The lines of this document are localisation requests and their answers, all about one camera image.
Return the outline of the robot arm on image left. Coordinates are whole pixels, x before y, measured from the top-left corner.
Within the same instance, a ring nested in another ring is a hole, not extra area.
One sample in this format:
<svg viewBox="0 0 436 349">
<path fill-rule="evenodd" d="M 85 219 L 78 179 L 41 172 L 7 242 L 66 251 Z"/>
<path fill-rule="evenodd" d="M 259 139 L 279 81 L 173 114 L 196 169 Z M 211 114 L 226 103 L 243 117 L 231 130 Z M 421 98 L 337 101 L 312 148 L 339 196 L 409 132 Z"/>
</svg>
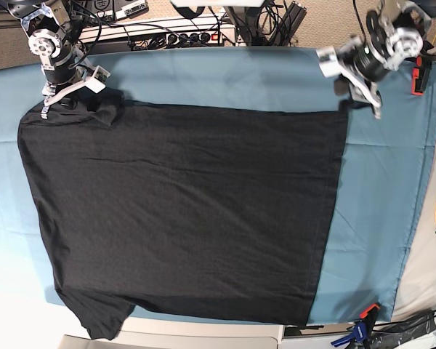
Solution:
<svg viewBox="0 0 436 349">
<path fill-rule="evenodd" d="M 46 119 L 51 105 L 85 87 L 96 71 L 87 60 L 89 50 L 79 48 L 84 21 L 71 16 L 69 1 L 6 1 L 5 6 L 20 21 L 29 50 L 41 61 L 47 80 L 41 117 Z"/>
</svg>

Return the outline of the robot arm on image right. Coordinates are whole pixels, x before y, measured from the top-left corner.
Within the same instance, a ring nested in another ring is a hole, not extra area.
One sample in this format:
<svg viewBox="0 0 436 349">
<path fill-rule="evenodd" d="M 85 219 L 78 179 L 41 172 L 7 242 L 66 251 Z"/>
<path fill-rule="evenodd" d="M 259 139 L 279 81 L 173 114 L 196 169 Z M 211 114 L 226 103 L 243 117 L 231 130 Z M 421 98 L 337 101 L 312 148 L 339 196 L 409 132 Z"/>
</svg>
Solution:
<svg viewBox="0 0 436 349">
<path fill-rule="evenodd" d="M 326 77 L 335 76 L 337 95 L 349 94 L 358 108 L 370 106 L 381 118 L 378 83 L 400 65 L 426 52 L 425 41 L 436 19 L 436 1 L 380 1 L 367 12 L 361 36 L 352 36 L 342 47 L 318 51 Z"/>
</svg>

